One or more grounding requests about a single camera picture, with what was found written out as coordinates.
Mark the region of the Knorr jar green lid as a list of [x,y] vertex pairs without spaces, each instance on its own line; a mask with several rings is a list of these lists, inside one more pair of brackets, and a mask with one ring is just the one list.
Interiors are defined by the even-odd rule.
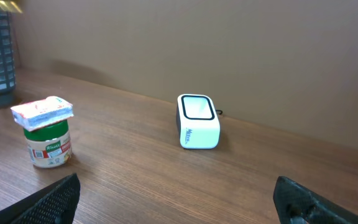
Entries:
[[68,121],[28,131],[24,129],[27,149],[34,166],[53,168],[65,164],[72,155]]

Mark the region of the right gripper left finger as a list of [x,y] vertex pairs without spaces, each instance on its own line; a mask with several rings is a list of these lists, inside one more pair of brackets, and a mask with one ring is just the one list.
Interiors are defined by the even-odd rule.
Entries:
[[80,180],[68,175],[0,211],[0,224],[72,224],[80,200]]

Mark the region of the pink Kleenex tissue pack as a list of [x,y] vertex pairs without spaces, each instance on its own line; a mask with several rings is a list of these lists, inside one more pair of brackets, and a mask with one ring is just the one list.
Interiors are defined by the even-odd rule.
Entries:
[[28,131],[74,117],[73,105],[57,96],[16,105],[11,107],[11,111],[14,121]]

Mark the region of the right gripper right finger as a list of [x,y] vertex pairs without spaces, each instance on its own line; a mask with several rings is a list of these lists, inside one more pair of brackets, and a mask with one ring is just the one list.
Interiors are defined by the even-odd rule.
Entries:
[[358,215],[285,176],[276,181],[273,202],[281,224],[358,224]]

